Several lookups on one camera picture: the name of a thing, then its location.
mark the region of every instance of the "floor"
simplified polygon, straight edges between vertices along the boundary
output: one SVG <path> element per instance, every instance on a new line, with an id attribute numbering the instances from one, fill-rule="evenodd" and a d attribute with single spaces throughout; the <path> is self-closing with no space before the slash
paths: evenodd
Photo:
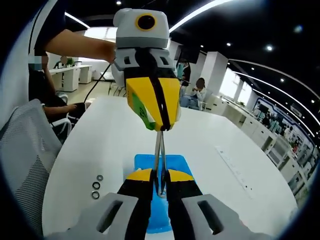
<path id="1" fill-rule="evenodd" d="M 91 90 L 91 88 L 96 84 L 97 81 L 92 81 L 88 84 L 79 84 L 77 90 L 73 92 L 65 92 L 68 95 L 68 104 L 81 103 L 85 100 L 87 94 Z M 87 98 L 87 102 L 92 103 L 99 96 L 107 96 L 109 91 L 110 83 L 101 81 L 97 84 L 97 86 L 90 93 Z M 111 83 L 110 96 L 119 96 L 123 97 L 126 93 L 124 88 L 120 88 L 116 83 Z"/>

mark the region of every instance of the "window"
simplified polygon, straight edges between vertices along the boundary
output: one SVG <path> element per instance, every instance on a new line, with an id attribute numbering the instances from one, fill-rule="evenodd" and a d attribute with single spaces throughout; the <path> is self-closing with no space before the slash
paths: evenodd
<path id="1" fill-rule="evenodd" d="M 230 68 L 227 68 L 220 88 L 220 93 L 233 99 L 236 95 L 239 83 L 240 77 L 236 75 Z"/>
<path id="2" fill-rule="evenodd" d="M 85 31 L 84 36 L 115 43 L 117 30 L 117 27 L 91 27 Z M 79 57 L 78 60 L 82 62 L 105 62 L 104 60 L 91 59 L 85 57 Z"/>
<path id="3" fill-rule="evenodd" d="M 250 87 L 250 85 L 244 82 L 242 90 L 240 92 L 240 96 L 238 98 L 238 102 L 243 102 L 244 105 L 247 106 L 251 92 L 252 92 L 252 88 Z"/>

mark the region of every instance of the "gray gripper housing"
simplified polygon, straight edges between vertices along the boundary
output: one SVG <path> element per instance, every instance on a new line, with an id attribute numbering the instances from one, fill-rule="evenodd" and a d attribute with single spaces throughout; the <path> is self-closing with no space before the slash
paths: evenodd
<path id="1" fill-rule="evenodd" d="M 47 240 L 125 240 L 127 227 L 138 198 L 108 193 L 95 205 L 85 209 L 76 226 L 54 233 Z M 253 233 L 244 226 L 239 215 L 207 194 L 183 198 L 197 240 L 271 240 L 264 233 Z M 118 211 L 111 220 L 114 209 Z"/>
<path id="2" fill-rule="evenodd" d="M 253 233 L 239 215 L 211 194 L 183 198 L 197 240 L 271 240 L 264 233 Z"/>
<path id="3" fill-rule="evenodd" d="M 85 209 L 76 226 L 54 233 L 47 240 L 125 240 L 127 227 L 137 197 L 108 193 L 93 206 Z"/>

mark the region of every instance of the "ruler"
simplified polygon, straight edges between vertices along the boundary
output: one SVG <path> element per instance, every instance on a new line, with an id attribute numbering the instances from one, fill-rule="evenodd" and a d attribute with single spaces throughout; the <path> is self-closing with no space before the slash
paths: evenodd
<path id="1" fill-rule="evenodd" d="M 218 152 L 220 157 L 223 159 L 225 164 L 229 167 L 231 170 L 232 174 L 235 176 L 237 181 L 240 183 L 244 191 L 247 193 L 250 199 L 254 199 L 254 191 L 253 188 L 248 184 L 248 182 L 245 179 L 245 176 L 242 174 L 242 172 L 237 168 L 235 161 L 230 158 L 227 153 L 220 147 L 220 146 L 215 146 L 215 150 Z"/>

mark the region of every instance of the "camera lens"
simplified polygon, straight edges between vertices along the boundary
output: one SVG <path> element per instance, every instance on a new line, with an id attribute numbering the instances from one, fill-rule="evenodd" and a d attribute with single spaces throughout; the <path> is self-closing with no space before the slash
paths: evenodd
<path id="1" fill-rule="evenodd" d="M 137 24 L 142 30 L 149 30 L 155 26 L 156 20 L 153 16 L 144 15 L 138 19 Z"/>

